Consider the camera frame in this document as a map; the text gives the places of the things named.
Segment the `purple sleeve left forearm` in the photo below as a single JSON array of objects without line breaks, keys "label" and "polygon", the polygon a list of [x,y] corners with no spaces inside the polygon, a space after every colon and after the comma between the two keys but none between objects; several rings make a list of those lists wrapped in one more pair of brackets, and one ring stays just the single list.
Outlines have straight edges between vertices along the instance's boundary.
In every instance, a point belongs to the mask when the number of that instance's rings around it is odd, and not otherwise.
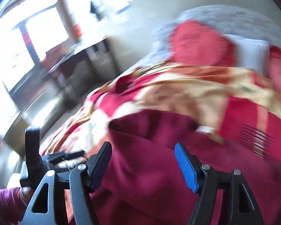
[{"label": "purple sleeve left forearm", "polygon": [[0,189],[0,224],[19,224],[26,211],[20,188]]}]

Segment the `person's left hand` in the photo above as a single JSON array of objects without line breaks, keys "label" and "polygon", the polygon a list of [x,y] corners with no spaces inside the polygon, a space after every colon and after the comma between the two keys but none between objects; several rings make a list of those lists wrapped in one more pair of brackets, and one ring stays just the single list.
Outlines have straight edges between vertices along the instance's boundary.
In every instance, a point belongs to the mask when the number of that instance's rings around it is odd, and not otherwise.
[{"label": "person's left hand", "polygon": [[34,194],[34,189],[30,187],[22,187],[20,188],[20,198],[22,203],[27,207],[33,194]]}]

